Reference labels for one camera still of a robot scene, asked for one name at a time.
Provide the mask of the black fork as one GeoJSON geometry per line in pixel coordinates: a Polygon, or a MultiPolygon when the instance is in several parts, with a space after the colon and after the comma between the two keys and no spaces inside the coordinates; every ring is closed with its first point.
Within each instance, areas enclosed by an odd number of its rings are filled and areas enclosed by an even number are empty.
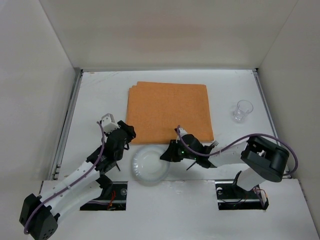
{"type": "MultiPolygon", "coordinates": [[[[211,150],[212,150],[213,148],[215,148],[218,144],[219,144],[219,142],[215,140],[213,143],[211,143],[210,145],[208,145],[208,146],[207,146],[207,148],[208,148],[208,151],[207,151],[207,152],[210,153],[211,150]]],[[[189,170],[190,168],[192,168],[196,163],[197,163],[197,162],[194,161],[186,170],[188,171],[188,170],[189,170]]]]}

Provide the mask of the white round plate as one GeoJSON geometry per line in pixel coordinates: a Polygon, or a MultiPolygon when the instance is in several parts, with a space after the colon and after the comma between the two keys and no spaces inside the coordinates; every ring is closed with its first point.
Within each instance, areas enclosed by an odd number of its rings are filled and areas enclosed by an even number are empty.
{"type": "Polygon", "coordinates": [[[170,162],[160,159],[164,152],[165,150],[157,145],[139,148],[131,161],[133,176],[147,184],[164,180],[170,169],[170,162]]]}

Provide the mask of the orange cloth placemat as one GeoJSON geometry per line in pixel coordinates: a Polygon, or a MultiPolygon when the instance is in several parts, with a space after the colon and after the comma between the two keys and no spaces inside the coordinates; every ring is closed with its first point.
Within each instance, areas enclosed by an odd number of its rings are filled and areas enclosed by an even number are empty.
{"type": "Polygon", "coordinates": [[[128,91],[126,123],[136,145],[167,144],[181,126],[201,142],[214,140],[207,87],[204,84],[138,82],[128,91]]]}

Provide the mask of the clear plastic cup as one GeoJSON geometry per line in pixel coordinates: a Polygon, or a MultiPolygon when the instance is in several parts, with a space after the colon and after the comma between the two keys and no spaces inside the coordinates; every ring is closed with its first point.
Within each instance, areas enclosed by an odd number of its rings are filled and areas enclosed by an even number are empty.
{"type": "Polygon", "coordinates": [[[250,101],[243,99],[236,104],[232,115],[237,122],[243,122],[253,110],[253,104],[250,101]]]}

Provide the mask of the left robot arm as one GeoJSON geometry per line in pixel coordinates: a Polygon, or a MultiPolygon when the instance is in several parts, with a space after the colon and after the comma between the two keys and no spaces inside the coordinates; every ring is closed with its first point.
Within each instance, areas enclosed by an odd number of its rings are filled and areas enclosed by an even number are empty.
{"type": "Polygon", "coordinates": [[[101,146],[68,177],[48,191],[28,195],[23,202],[19,222],[23,232],[35,240],[47,240],[67,215],[98,198],[113,182],[106,173],[117,166],[130,142],[136,137],[133,126],[109,116],[97,123],[101,130],[101,146]]]}

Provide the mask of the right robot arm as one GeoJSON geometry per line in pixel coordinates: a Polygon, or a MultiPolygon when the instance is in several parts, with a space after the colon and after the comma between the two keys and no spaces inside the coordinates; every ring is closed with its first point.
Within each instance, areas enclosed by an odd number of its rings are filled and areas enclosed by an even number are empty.
{"type": "Polygon", "coordinates": [[[205,169],[246,164],[248,169],[238,172],[233,182],[250,191],[264,181],[279,183],[285,175],[290,153],[268,138],[273,139],[267,134],[249,134],[213,152],[214,144],[204,145],[194,135],[183,133],[170,141],[159,158],[172,163],[194,160],[205,169]]]}

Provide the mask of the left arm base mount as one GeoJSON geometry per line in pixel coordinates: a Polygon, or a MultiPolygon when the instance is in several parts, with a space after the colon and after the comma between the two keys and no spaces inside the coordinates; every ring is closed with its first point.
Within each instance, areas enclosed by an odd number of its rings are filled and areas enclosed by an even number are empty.
{"type": "Polygon", "coordinates": [[[128,182],[116,181],[104,188],[101,195],[80,207],[80,211],[125,211],[127,207],[128,182]]]}

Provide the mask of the left aluminium frame rail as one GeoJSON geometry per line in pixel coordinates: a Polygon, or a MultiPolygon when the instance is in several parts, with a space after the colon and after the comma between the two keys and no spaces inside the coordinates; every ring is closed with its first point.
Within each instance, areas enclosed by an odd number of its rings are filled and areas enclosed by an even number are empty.
{"type": "Polygon", "coordinates": [[[78,98],[79,91],[80,91],[83,70],[79,67],[75,67],[74,71],[75,71],[75,78],[73,81],[73,86],[72,86],[72,90],[70,93],[69,102],[67,105],[67,109],[66,109],[66,113],[65,113],[65,117],[64,117],[64,121],[63,121],[62,130],[60,132],[59,139],[58,139],[58,145],[57,145],[56,151],[53,155],[53,159],[50,163],[48,175],[46,177],[46,180],[50,180],[50,181],[57,180],[59,177],[59,171],[60,171],[61,164],[63,161],[63,156],[64,156],[64,152],[65,152],[65,148],[66,148],[66,144],[67,144],[67,140],[68,140],[68,135],[70,132],[72,118],[74,115],[76,102],[77,102],[77,98],[78,98]]]}

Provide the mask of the aluminium frame rail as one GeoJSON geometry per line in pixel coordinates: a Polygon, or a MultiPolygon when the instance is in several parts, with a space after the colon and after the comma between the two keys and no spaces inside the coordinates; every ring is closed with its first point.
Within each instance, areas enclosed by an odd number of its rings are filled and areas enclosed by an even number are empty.
{"type": "Polygon", "coordinates": [[[73,81],[73,86],[72,86],[72,90],[70,93],[69,102],[67,105],[67,109],[66,109],[66,113],[65,113],[65,117],[64,117],[64,121],[63,121],[62,130],[60,132],[59,139],[58,139],[58,145],[57,145],[56,151],[53,155],[53,159],[50,163],[48,175],[46,177],[46,180],[50,180],[50,181],[57,180],[59,177],[59,171],[60,171],[61,164],[63,161],[63,156],[64,156],[64,152],[65,152],[65,148],[66,148],[66,144],[67,144],[67,140],[68,140],[68,135],[70,132],[72,118],[74,115],[76,102],[77,102],[77,98],[78,98],[79,91],[80,91],[83,70],[79,67],[75,67],[74,71],[75,71],[75,78],[73,81]]]}
{"type": "Polygon", "coordinates": [[[265,93],[264,93],[262,85],[261,85],[258,69],[254,68],[252,70],[252,72],[253,72],[253,76],[255,78],[255,82],[256,82],[258,91],[260,93],[260,97],[261,97],[262,102],[263,102],[264,109],[265,109],[266,114],[267,114],[267,118],[268,118],[271,130],[272,130],[272,135],[274,137],[278,138],[278,133],[277,133],[277,130],[276,130],[276,127],[275,127],[275,124],[274,124],[274,121],[273,121],[273,118],[272,118],[272,115],[271,115],[271,112],[270,112],[270,109],[269,109],[269,106],[268,106],[268,103],[267,103],[267,100],[266,100],[266,97],[265,97],[265,93]]]}

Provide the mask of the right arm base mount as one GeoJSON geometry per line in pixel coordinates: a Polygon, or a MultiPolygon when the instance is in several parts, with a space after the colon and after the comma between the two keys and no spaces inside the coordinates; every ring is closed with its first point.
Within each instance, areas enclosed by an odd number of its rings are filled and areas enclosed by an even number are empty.
{"type": "Polygon", "coordinates": [[[266,191],[255,186],[246,191],[230,180],[215,182],[217,205],[219,210],[262,210],[269,207],[266,191]]]}

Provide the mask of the right aluminium frame rail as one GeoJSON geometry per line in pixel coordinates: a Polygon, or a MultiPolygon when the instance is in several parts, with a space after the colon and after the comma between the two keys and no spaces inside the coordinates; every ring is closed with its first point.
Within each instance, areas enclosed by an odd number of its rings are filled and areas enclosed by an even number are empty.
{"type": "Polygon", "coordinates": [[[272,115],[271,115],[271,112],[270,112],[270,109],[269,109],[269,106],[268,106],[268,103],[267,103],[267,100],[266,100],[266,97],[265,97],[265,93],[264,93],[262,85],[261,85],[258,69],[254,68],[252,70],[252,72],[253,72],[253,76],[255,78],[255,82],[256,82],[258,91],[260,93],[260,97],[261,97],[262,102],[263,102],[264,109],[265,109],[266,114],[267,114],[267,118],[268,118],[271,130],[272,130],[272,135],[274,137],[278,138],[278,133],[277,133],[277,130],[276,130],[276,127],[275,127],[275,124],[274,124],[274,121],[273,121],[273,118],[272,118],[272,115]]]}

